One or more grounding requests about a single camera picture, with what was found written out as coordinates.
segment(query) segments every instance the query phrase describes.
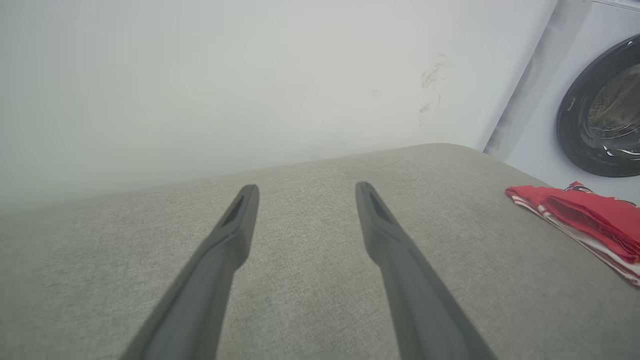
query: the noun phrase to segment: folded garment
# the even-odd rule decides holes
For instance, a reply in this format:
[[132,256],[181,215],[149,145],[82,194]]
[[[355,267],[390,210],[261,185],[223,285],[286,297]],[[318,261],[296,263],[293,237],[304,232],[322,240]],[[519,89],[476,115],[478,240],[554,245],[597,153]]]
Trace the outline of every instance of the folded garment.
[[577,181],[564,191],[514,186],[505,192],[640,287],[640,209],[635,204],[599,196]]

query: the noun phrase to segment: gray upholstered cushion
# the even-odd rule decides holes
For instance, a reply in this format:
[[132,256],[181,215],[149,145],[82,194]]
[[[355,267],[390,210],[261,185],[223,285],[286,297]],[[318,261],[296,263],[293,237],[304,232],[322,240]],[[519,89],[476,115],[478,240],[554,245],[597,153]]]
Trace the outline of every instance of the gray upholstered cushion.
[[504,195],[543,185],[431,144],[121,193],[0,220],[0,357],[114,359],[236,192],[260,186],[222,359],[397,358],[354,186],[371,182],[504,359],[640,354],[640,293]]

